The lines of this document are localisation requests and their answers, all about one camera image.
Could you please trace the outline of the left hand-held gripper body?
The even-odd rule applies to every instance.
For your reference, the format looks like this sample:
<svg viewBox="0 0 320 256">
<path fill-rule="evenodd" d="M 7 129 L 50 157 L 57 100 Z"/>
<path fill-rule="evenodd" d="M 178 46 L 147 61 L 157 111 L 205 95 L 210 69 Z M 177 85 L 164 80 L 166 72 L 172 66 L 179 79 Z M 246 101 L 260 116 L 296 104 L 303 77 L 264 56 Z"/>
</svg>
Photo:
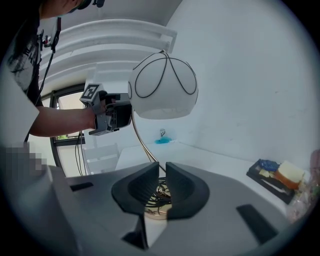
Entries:
<svg viewBox="0 0 320 256">
<path fill-rule="evenodd" d="M 90 136 L 116 132 L 131 123 L 133 108 L 127 93 L 108 93 L 102 84 L 90 83 L 80 101 L 95 115 L 94 129 L 88 132 Z"/>
</svg>

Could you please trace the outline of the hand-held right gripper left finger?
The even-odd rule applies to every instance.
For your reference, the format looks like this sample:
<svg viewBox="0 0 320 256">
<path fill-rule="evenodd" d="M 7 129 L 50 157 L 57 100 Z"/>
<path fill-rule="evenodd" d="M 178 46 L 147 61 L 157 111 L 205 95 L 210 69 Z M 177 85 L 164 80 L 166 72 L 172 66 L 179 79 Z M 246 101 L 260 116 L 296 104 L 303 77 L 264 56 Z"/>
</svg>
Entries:
<svg viewBox="0 0 320 256">
<path fill-rule="evenodd" d="M 124 177 L 112 186 L 114 200 L 125 213 L 144 215 L 146 204 L 159 184 L 159 163 L 131 166 L 119 173 Z"/>
</svg>

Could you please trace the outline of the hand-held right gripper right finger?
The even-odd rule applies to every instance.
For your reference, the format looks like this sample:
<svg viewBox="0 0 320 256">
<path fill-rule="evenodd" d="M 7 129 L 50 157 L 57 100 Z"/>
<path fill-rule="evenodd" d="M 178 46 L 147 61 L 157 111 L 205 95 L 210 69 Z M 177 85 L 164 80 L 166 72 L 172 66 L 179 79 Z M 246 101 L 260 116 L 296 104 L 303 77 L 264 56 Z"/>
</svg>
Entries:
<svg viewBox="0 0 320 256">
<path fill-rule="evenodd" d="M 166 185 L 170 193 L 169 221 L 190 219 L 208 202 L 210 189 L 199 176 L 200 169 L 180 163 L 166 163 Z"/>
</svg>

